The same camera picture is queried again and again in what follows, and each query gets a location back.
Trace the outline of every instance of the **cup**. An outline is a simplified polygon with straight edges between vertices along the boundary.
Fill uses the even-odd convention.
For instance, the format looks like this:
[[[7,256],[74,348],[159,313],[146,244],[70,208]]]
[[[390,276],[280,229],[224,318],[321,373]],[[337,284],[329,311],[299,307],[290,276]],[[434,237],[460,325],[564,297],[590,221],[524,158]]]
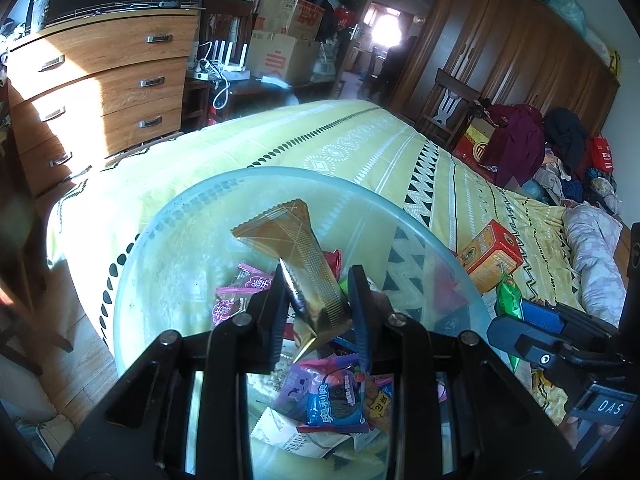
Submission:
[[[31,32],[39,32],[44,28],[49,13],[49,2],[51,0],[34,0],[31,11]]]

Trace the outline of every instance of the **red bag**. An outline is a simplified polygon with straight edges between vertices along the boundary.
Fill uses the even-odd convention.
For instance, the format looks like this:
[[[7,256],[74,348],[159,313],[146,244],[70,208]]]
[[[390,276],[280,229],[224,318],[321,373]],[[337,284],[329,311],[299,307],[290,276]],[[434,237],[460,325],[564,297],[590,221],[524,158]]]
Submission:
[[[602,132],[591,139],[591,157],[593,158],[593,167],[604,173],[613,173],[613,158],[611,157],[611,148],[609,141],[602,136]]]

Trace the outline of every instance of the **wardrobe door handle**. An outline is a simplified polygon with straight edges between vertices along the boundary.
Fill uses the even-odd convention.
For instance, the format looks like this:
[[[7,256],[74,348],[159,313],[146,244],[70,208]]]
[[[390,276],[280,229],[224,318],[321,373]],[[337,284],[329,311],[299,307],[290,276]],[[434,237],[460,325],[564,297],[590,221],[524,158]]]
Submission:
[[[172,34],[161,34],[160,36],[147,36],[147,43],[161,43],[162,41],[171,41],[173,39]]]
[[[66,108],[61,106],[55,112],[51,112],[50,114],[47,114],[44,117],[40,118],[40,122],[46,123],[47,121],[55,119],[56,117],[60,117],[60,115],[64,114],[65,112]]]
[[[45,70],[50,70],[51,68],[57,68],[65,62],[65,55],[60,54],[58,57],[51,59],[41,65],[38,69],[38,72],[44,72]]]
[[[63,156],[61,156],[60,158],[56,158],[55,160],[50,160],[49,167],[55,168],[56,166],[61,166],[62,164],[66,164],[67,162],[69,162],[69,160],[71,160],[72,156],[74,156],[73,152],[68,152],[68,153],[65,153]]]
[[[140,81],[140,86],[142,88],[146,88],[147,86],[154,86],[162,83],[164,83],[163,75],[161,75],[160,77],[155,77],[153,79],[143,79],[142,81]]]
[[[158,115],[155,119],[151,119],[150,121],[140,121],[138,123],[139,128],[148,128],[149,126],[156,126],[156,124],[160,124],[162,122],[162,115]]]

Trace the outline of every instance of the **metal handle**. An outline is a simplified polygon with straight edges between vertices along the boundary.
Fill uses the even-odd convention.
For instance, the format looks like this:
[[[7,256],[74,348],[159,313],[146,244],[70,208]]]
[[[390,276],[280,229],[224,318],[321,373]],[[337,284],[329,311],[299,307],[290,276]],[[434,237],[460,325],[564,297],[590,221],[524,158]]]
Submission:
[[[57,158],[55,160],[50,160],[49,167],[55,168],[56,166],[61,166],[62,164],[66,164],[69,162],[69,160],[71,160],[72,156],[74,156],[73,152],[68,152],[68,153],[65,153],[63,156],[61,156],[60,158]]]
[[[154,86],[154,85],[159,85],[164,83],[164,76],[161,75],[160,77],[156,77],[153,79],[143,79],[142,81],[140,81],[140,86],[142,88],[145,88],[147,86]]]
[[[156,124],[160,124],[162,122],[162,115],[158,115],[155,119],[151,119],[150,121],[140,121],[138,123],[139,128],[148,128],[149,126],[156,126]]]
[[[47,121],[55,119],[56,117],[60,117],[60,115],[62,115],[65,112],[66,112],[66,108],[61,106],[55,112],[51,112],[50,114],[47,114],[44,117],[40,118],[40,121],[45,123]]]
[[[161,41],[171,41],[173,39],[173,35],[171,34],[162,34],[160,36],[147,36],[147,43],[160,43]]]
[[[62,65],[65,62],[65,55],[60,54],[57,58],[47,61],[44,65],[42,65],[38,72],[43,72],[44,70],[49,70],[50,68],[55,68]]]

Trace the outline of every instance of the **bed sheet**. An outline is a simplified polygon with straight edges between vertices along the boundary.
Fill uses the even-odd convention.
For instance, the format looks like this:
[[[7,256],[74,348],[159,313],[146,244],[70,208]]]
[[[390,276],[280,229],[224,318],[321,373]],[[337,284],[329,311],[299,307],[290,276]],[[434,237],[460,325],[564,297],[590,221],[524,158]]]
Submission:
[[[514,278],[524,296],[580,308],[579,277],[570,267],[562,227],[564,208],[492,186],[371,103],[323,101],[153,145],[89,174],[58,202],[47,228],[50,264],[66,258],[78,298],[111,352],[118,278],[142,229],[197,182],[260,165],[306,168],[367,187],[403,207],[453,251],[496,219],[518,241],[524,264]],[[406,276],[400,266],[379,286],[389,292],[413,286],[403,282]],[[546,387],[536,395],[559,422],[562,392]]]

